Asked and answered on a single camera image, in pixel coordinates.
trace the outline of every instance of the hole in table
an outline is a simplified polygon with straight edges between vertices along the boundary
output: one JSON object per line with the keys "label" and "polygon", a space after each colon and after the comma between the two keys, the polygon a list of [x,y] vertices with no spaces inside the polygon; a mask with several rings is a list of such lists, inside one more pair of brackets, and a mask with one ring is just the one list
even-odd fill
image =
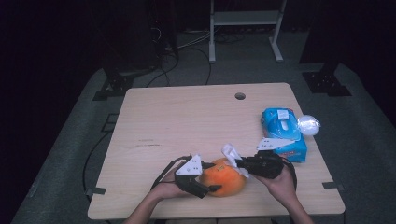
{"label": "hole in table", "polygon": [[236,98],[237,100],[245,100],[245,98],[247,98],[247,97],[246,97],[246,95],[245,95],[244,93],[242,93],[242,92],[237,92],[237,93],[235,94],[235,98]]}

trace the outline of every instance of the table top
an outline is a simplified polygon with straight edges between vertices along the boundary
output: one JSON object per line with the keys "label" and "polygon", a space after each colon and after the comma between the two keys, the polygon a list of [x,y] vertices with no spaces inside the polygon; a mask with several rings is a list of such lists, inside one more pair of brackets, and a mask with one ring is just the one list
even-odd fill
{"label": "table top", "polygon": [[[268,107],[291,108],[297,118],[303,115],[287,83],[128,90],[96,185],[106,192],[93,194],[88,216],[92,219],[128,217],[149,192],[156,177],[178,157],[198,153],[203,161],[210,162],[224,157],[221,149],[227,143],[233,144],[241,156],[253,156],[263,138],[262,111]],[[294,163],[298,197],[308,214],[342,214],[345,206],[337,189],[322,186],[332,182],[332,177],[315,139],[304,138],[308,147],[306,162]],[[251,177],[237,195],[165,200],[157,205],[151,217],[287,214],[266,187]]]}

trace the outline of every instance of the blue package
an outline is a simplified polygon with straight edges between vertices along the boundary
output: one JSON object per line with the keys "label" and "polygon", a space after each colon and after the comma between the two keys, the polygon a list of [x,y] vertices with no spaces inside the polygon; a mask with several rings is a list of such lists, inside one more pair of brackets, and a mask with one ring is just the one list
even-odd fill
{"label": "blue package", "polygon": [[275,149],[279,156],[293,162],[304,162],[307,147],[300,132],[298,121],[291,109],[267,108],[262,112],[262,127],[265,137],[291,139],[293,144]]}

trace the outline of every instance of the floor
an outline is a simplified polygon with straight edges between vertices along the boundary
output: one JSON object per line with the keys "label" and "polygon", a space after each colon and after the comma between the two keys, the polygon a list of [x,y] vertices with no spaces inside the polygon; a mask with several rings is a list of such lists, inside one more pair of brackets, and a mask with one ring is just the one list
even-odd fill
{"label": "floor", "polygon": [[[208,62],[205,39],[182,49],[178,61],[164,56],[162,69],[137,77],[133,88],[289,83],[303,112],[321,123],[315,139],[334,181],[343,187],[340,194],[346,205],[347,223],[394,223],[395,128],[357,74],[342,64],[335,75],[351,96],[311,92],[302,73],[318,71],[322,64],[299,64],[308,32],[280,33],[283,63],[275,60],[268,42],[270,34],[218,39],[215,63]],[[179,34],[178,44],[189,43],[200,35]],[[104,223],[87,217],[90,202],[85,189],[95,187],[123,101],[123,97],[93,100],[105,81],[103,69],[92,74],[12,223]],[[289,223],[287,217],[273,219]],[[345,223],[343,215],[314,216],[314,220]]]}

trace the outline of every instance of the orange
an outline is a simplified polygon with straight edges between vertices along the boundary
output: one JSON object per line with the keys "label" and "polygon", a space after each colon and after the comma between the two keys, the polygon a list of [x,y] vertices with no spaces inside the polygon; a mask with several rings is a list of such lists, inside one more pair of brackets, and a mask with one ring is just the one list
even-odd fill
{"label": "orange", "polygon": [[216,165],[204,169],[200,175],[200,182],[205,186],[221,185],[221,188],[215,192],[208,192],[209,195],[227,197],[237,194],[244,188],[246,178],[235,171],[232,166],[227,165],[226,161],[227,158],[213,161]]}

